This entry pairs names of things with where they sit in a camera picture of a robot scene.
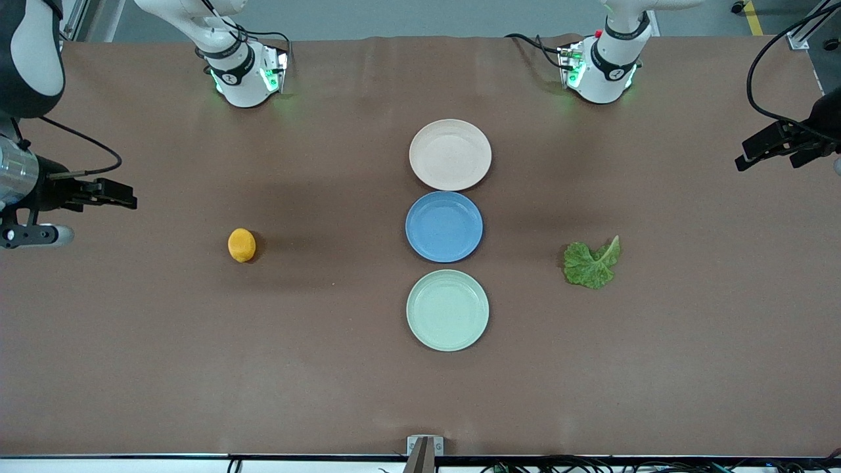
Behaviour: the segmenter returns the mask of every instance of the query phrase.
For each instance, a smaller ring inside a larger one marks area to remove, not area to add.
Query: plate
[[[454,269],[429,273],[406,302],[406,320],[421,343],[441,352],[464,350],[488,326],[490,309],[482,286]]]
[[[465,259],[482,240],[482,214],[455,192],[430,192],[406,216],[406,238],[422,257],[436,263]]]
[[[464,190],[488,173],[490,142],[482,130],[466,121],[438,120],[415,135],[409,162],[426,185],[438,190]]]

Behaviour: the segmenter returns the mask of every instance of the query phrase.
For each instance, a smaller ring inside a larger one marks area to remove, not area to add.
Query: blue plate
[[[424,195],[406,216],[406,237],[422,257],[436,263],[465,259],[482,240],[482,214],[456,192]]]

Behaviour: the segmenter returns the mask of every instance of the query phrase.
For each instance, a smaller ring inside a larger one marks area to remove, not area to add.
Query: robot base
[[[216,90],[225,96],[228,103],[243,109],[262,104],[273,93],[283,93],[283,81],[288,66],[286,51],[257,41],[249,41],[248,46],[254,50],[257,60],[240,83],[229,83],[234,82],[236,77],[229,77],[227,74],[217,77],[214,72],[210,73],[216,82]]]
[[[594,104],[609,104],[621,97],[625,89],[631,87],[631,80],[637,66],[622,80],[607,80],[605,74],[595,67],[590,51],[596,38],[590,36],[569,47],[569,52],[558,54],[560,64],[571,66],[572,71],[561,69],[561,82],[564,88],[571,88],[584,100]]]

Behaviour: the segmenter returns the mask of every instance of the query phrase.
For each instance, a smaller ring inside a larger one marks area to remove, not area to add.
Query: light green plate
[[[420,278],[406,302],[412,333],[427,347],[442,352],[463,350],[479,340],[489,314],[482,286],[453,269]]]

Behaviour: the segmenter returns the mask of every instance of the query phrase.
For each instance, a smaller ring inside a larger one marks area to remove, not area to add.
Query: floor
[[[113,8],[119,2],[103,2]],[[803,18],[817,0],[754,0],[766,35]],[[706,0],[700,7],[657,13],[663,36],[751,35],[744,13],[730,12],[730,0]],[[132,0],[103,27],[104,40],[118,42],[185,41],[175,28],[140,10]],[[236,20],[252,30],[280,30],[293,40],[355,40],[370,36],[504,36],[513,32],[553,36],[588,34],[604,25],[597,0],[530,0],[511,11],[506,0],[251,0]],[[841,49],[825,51],[827,38],[841,35],[841,14],[810,40],[809,54],[824,90],[841,87]]]

